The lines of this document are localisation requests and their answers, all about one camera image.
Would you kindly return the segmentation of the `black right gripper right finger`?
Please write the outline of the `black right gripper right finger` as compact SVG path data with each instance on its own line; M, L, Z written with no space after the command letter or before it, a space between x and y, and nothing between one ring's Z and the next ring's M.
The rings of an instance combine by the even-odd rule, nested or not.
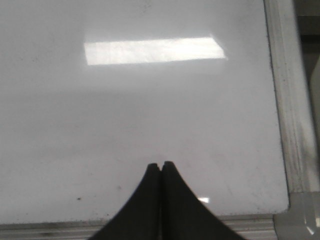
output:
M166 161L161 172L161 217L164 240L243 239L198 200L173 162Z

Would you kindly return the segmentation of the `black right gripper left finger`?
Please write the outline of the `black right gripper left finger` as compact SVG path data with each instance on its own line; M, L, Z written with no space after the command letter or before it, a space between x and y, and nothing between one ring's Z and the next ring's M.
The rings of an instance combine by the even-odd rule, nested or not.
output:
M147 166L138 187L122 209L91 240L156 240L161 206L161 171Z

